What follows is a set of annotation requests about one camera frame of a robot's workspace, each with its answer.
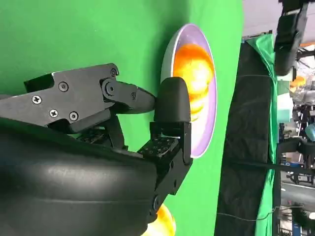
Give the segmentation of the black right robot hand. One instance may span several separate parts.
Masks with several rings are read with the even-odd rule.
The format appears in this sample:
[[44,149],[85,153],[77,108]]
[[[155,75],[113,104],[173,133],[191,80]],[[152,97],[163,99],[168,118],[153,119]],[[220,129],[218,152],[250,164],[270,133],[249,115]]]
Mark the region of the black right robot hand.
[[3,236],[139,236],[192,165],[188,89],[157,96],[115,64],[49,73],[0,97]]

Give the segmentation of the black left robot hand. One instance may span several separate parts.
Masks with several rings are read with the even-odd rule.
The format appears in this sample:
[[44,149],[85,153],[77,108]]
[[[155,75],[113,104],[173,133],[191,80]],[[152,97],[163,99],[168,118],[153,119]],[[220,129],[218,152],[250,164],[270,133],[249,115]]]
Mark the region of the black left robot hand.
[[281,0],[282,13],[278,21],[275,40],[275,73],[285,76],[294,65],[302,42],[310,0]]

